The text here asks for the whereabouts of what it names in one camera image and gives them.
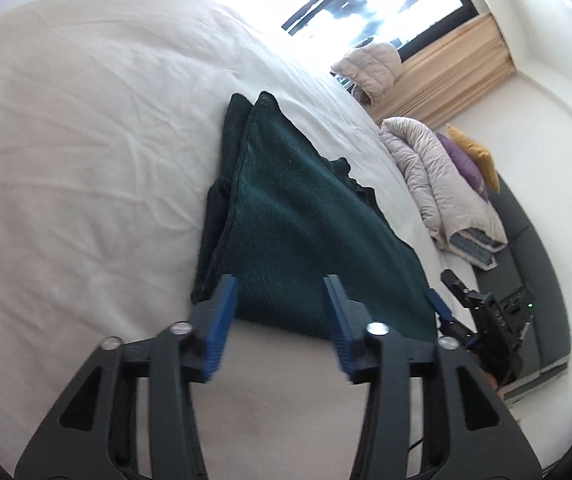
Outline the person's right hand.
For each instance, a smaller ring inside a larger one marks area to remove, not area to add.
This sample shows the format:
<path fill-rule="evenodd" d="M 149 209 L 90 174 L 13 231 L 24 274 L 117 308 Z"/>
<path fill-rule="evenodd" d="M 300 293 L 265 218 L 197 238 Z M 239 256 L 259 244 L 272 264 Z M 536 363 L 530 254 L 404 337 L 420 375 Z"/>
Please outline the person's right hand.
<path fill-rule="evenodd" d="M 503 388 L 500 386 L 500 383 L 496 380 L 496 378 L 492 374 L 486 372 L 485 370 L 482 371 L 482 374 L 484 375 L 484 378 L 487 379 L 487 382 L 490 384 L 491 388 L 496 393 L 496 395 L 500 398 L 502 402 L 504 402 L 505 392 Z"/>

